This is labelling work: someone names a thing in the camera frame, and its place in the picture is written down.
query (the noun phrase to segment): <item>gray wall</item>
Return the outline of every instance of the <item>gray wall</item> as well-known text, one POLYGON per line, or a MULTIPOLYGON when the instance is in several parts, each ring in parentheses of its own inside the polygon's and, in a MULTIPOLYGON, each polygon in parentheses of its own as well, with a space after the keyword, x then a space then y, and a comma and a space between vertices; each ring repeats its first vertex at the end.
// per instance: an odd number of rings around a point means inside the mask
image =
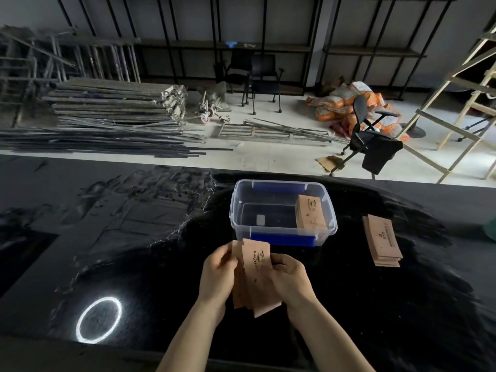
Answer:
MULTIPOLYGON (((67 12, 78 29, 90 34, 90 30, 80 10, 77 0, 62 0, 67 12)), ((264 0, 220 0, 222 40, 260 42, 262 36, 262 18, 264 0)), ((132 32, 127 20, 122 0, 111 0, 122 34, 131 37, 132 32)), ((105 0, 85 0, 97 35, 117 37, 112 18, 105 0)), ((368 24, 372 18, 376 1, 344 0, 342 3, 334 44, 361 44, 365 38, 368 24)), ((139 37, 164 38, 160 15, 155 0, 128 0, 133 21, 139 37)), ((182 40, 211 40, 212 27, 209 0, 173 0, 179 38, 182 40)), ((32 30, 65 30, 67 24, 56 0, 0 0, 0 25, 27 26, 32 30)), ((167 29, 171 39, 174 30, 170 18, 168 0, 162 0, 167 29)), ((307 86, 313 86, 317 77, 321 49, 327 40, 332 22, 335 0, 324 0, 314 58, 307 86)), ((268 43, 306 43, 313 0, 268 0, 267 33, 268 43)), ((387 13, 389 1, 383 2, 378 20, 387 13)), ((422 3, 402 1, 397 3, 388 28, 382 40, 383 45, 405 46, 420 13, 422 3)), ((426 42, 443 3, 434 3, 426 21, 414 41, 413 49, 420 51, 426 42)), ((418 69, 420 74, 441 77, 459 64, 474 44, 487 21, 496 9, 496 0, 458 0, 450 8, 441 25, 428 58, 424 59, 418 69)), ((373 31, 370 44, 374 44, 379 35, 380 25, 373 31)), ((171 75, 169 56, 162 49, 147 49, 146 62, 150 74, 171 75)), ((214 77, 211 51, 183 51, 184 64, 188 76, 214 77)), ((283 80, 299 81, 303 55, 277 54, 277 65, 286 69, 283 80)), ((358 78, 364 73, 368 64, 365 58, 358 78)), ((344 75, 351 79, 357 58, 350 56, 330 56, 327 61, 324 78, 344 75)), ((368 78, 374 85, 387 85, 392 76, 397 58, 376 58, 368 78)), ((415 59, 406 59, 395 85, 402 85, 408 76, 415 59)), ((179 58, 175 52, 175 66, 180 73, 179 58)))

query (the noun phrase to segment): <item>tiled floor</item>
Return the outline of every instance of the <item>tiled floor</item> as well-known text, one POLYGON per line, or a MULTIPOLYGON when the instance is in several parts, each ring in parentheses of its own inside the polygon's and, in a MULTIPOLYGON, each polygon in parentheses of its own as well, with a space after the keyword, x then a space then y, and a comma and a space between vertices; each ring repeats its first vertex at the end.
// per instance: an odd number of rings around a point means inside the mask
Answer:
MULTIPOLYGON (((242 94, 227 94, 227 102, 232 105, 231 119, 233 123, 242 123, 244 119, 251 117, 251 104, 241 107, 242 94)), ((189 101, 195 102, 199 94, 191 92, 189 101)), ((282 113, 277 113, 277 103, 268 100, 271 96, 257 95, 256 109, 257 118, 275 121, 285 125, 326 129, 328 123, 317 122, 313 112, 314 108, 306 107, 302 100, 304 97, 282 96, 282 113)), ((407 122, 415 110, 419 108, 425 99, 425 94, 406 94, 405 102, 392 102, 394 107, 403 114, 403 122, 407 122)), ((461 105, 456 104, 450 97, 443 95, 431 108, 430 112, 449 122, 454 122, 461 105)), ((480 118, 466 117, 463 126, 473 124, 480 118)), ((33 125, 38 121, 26 118, 23 124, 33 125)), ((421 119, 418 125, 427 132, 422 139, 411 139, 408 144, 422 152, 432 160, 449 167, 468 145, 468 140, 456 142, 459 137, 454 135, 449 143, 440 151, 436 151, 436 143, 441 141, 447 134, 447 130, 426 119, 421 119)), ((198 119, 188 120, 186 127, 202 129, 198 133, 214 137, 220 123, 216 120, 203 125, 198 119)), ((487 141, 496 145, 496 130, 488 133, 487 141)), ((120 162, 138 162, 161 164, 171 166, 189 166, 205 168, 240 169, 246 171, 276 172, 302 175, 328 175, 324 168, 316 161, 319 157, 337 154, 342 150, 343 144, 333 143, 332 147, 313 147, 302 145, 289 145, 282 143, 248 142, 235 140, 220 140, 208 138, 204 144, 206 147, 228 147, 233 151, 209 151, 207 155, 198 158, 172 159, 155 158, 151 156, 138 155, 114 155, 114 154, 27 154, 47 157, 60 157, 72 159, 89 159, 120 162)), ((361 167, 363 155, 355 156, 346 167, 339 171, 338 177, 355 177, 369 179, 370 174, 361 167)), ((491 164, 496 160, 496 151, 480 144, 477 149, 469 154, 455 169, 455 171, 443 181, 445 184, 473 185, 480 187, 496 187, 496 175, 488 180, 482 180, 491 164)), ((422 162, 417 157, 405 150, 396 154, 393 160, 388 162, 377 179, 395 181, 418 181, 436 182, 441 177, 436 169, 422 162)))

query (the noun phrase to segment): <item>black swivel chair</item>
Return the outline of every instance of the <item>black swivel chair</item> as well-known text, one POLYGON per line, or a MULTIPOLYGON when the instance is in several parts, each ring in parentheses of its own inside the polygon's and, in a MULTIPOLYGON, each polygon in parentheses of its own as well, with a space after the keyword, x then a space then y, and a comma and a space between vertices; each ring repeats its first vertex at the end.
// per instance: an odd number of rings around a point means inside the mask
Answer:
POLYGON ((281 80, 282 73, 284 72, 283 68, 279 68, 279 75, 276 72, 276 55, 253 55, 251 57, 251 71, 249 73, 250 76, 250 87, 251 87, 251 99, 253 102, 253 115, 256 115, 255 112, 255 95, 259 94, 274 94, 274 98, 272 102, 276 102, 276 95, 279 95, 279 113, 282 112, 281 109, 281 87, 279 85, 279 81, 281 80), (264 78, 266 77, 275 77, 276 82, 274 81, 266 81, 264 78))
POLYGON ((403 149, 403 143, 396 138, 375 131, 374 126, 386 116, 397 116, 397 114, 386 111, 377 111, 376 113, 380 114, 381 117, 373 124, 370 123, 370 121, 367 120, 367 100, 363 95, 360 95, 355 99, 353 111, 357 117, 357 122, 353 128, 350 143, 343 149, 341 155, 345 154, 345 150, 348 147, 353 153, 344 159, 343 163, 332 169, 330 175, 332 176, 336 170, 343 168, 345 163, 352 157, 358 153, 363 153, 365 154, 365 157, 363 158, 362 168, 369 171, 372 174, 372 179, 375 179, 375 175, 379 175, 384 165, 390 161, 398 151, 403 149), (360 130, 360 125, 363 122, 368 128, 360 130))
POLYGON ((253 56, 253 52, 250 51, 249 49, 233 49, 231 55, 231 63, 227 68, 225 61, 214 65, 215 77, 217 79, 217 82, 226 81, 226 83, 229 84, 231 93, 234 93, 232 87, 233 84, 245 85, 241 106, 245 106, 245 104, 248 104, 248 82, 249 82, 248 73, 251 70, 252 56, 253 56), (246 74, 229 73, 231 69, 245 70, 246 74))

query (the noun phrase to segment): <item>forearm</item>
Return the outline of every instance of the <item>forearm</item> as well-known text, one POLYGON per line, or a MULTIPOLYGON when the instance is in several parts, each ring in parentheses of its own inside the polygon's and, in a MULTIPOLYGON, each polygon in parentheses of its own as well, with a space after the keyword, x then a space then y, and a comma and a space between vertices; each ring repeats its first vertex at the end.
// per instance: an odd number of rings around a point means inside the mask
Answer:
POLYGON ((203 372, 207 364, 217 313, 196 302, 172 339, 157 372, 203 372))
POLYGON ((294 324, 320 372, 374 371, 348 334, 318 301, 298 311, 294 324))

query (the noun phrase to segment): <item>plastic container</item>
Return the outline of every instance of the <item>plastic container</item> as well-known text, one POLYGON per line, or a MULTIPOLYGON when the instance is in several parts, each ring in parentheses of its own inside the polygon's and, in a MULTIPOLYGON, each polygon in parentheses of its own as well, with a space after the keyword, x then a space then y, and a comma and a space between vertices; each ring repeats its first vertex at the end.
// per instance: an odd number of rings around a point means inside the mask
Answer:
POLYGON ((318 182, 240 180, 232 195, 229 218, 238 240, 320 246, 338 230, 329 194, 318 182), (327 230, 296 227, 295 205, 299 194, 320 198, 327 230))

